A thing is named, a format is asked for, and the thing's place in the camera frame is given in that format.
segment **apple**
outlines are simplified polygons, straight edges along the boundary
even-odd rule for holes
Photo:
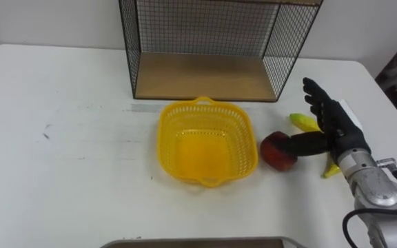
[[[274,142],[278,142],[279,140],[286,138],[289,138],[289,136],[282,132],[273,132],[260,144],[260,155],[263,160],[280,172],[293,168],[298,159],[296,156],[280,151],[274,146]]]

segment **plastic basket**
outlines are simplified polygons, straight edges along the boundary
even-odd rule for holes
[[[157,146],[168,174],[206,187],[248,176],[258,163],[247,114],[207,97],[167,106],[160,117]]]

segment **metal wire mesh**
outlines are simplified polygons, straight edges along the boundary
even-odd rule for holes
[[[262,55],[277,4],[138,0],[144,52]]]
[[[127,50],[128,69],[130,71],[131,88],[136,93],[137,72],[141,60],[141,46],[139,42],[139,25],[137,21],[136,1],[119,0],[121,9],[123,36]]]
[[[263,63],[279,97],[305,42],[319,6],[281,5]]]
[[[277,97],[321,2],[119,0],[133,94],[142,52],[263,59]]]

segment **white table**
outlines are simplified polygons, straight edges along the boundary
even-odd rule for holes
[[[299,59],[278,103],[237,103],[258,141],[297,133],[287,115],[309,114],[304,76],[347,99],[375,158],[397,159],[397,111],[351,61]],[[340,224],[353,198],[342,176],[320,178],[326,155],[288,173],[260,163],[217,189],[186,185],[156,161],[167,103],[132,99],[124,51],[0,45],[0,248],[259,236],[347,247]],[[369,247],[359,219],[349,229]]]

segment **robotic arm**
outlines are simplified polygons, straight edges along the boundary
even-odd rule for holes
[[[297,134],[275,146],[292,156],[329,152],[340,167],[355,197],[355,210],[343,219],[343,231],[351,247],[357,247],[349,235],[347,223],[358,215],[366,224],[370,243],[375,248],[397,248],[397,183],[384,173],[387,168],[397,180],[392,158],[375,161],[364,139],[340,103],[311,79],[303,79],[305,101],[316,115],[322,132]]]

